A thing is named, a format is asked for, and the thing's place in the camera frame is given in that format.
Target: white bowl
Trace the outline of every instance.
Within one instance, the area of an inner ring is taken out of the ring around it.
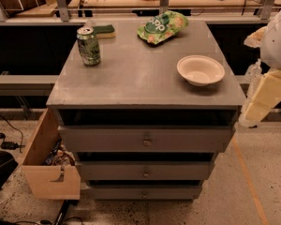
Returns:
[[[179,60],[177,69],[182,77],[196,86],[217,83],[225,75],[223,66],[213,58],[207,56],[186,56]]]

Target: orange line on floor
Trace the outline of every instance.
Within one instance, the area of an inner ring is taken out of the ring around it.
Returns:
[[[265,216],[265,213],[263,211],[263,207],[262,207],[261,202],[259,200],[259,195],[256,192],[256,189],[255,189],[255,187],[253,185],[250,172],[249,172],[247,166],[245,165],[243,154],[242,154],[242,152],[241,152],[241,150],[240,150],[240,148],[238,146],[238,143],[235,140],[235,136],[232,138],[232,142],[233,142],[233,147],[235,149],[237,158],[238,158],[238,160],[239,160],[239,162],[241,164],[241,167],[242,167],[242,170],[243,170],[243,173],[244,173],[245,181],[246,181],[247,185],[249,186],[249,189],[250,189],[250,192],[251,192],[251,196],[253,198],[254,204],[255,204],[255,206],[257,208],[257,211],[259,213],[259,217],[261,219],[262,225],[268,225],[269,221],[268,221],[268,219]]]

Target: concrete floor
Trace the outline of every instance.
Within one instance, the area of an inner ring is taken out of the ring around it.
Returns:
[[[1,114],[22,131],[25,144],[41,112],[34,111],[28,120],[23,120],[19,111]],[[69,206],[66,219],[78,217],[83,224],[92,225],[281,225],[281,121],[236,128],[195,201],[101,202],[82,192],[79,202]],[[1,119],[0,132],[7,135],[6,141],[20,142],[20,133]],[[21,158],[19,150],[11,153]],[[9,222],[55,221],[61,205],[61,201],[35,199],[21,167],[0,191],[0,218]],[[67,224],[81,222],[73,218]]]

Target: gray countertop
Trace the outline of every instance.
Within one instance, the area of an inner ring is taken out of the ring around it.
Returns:
[[[190,22],[175,37],[158,46],[137,35],[148,18],[90,20],[111,23],[116,37],[99,41],[101,63],[86,67],[77,43],[51,92],[47,106],[87,108],[220,108],[242,106],[244,92],[205,22]],[[223,81],[205,87],[186,82],[177,71],[188,55],[205,55],[221,63]]]

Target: green can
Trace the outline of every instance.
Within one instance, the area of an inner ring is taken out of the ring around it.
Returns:
[[[100,63],[99,43],[93,27],[81,27],[77,30],[77,42],[82,61],[86,66]]]

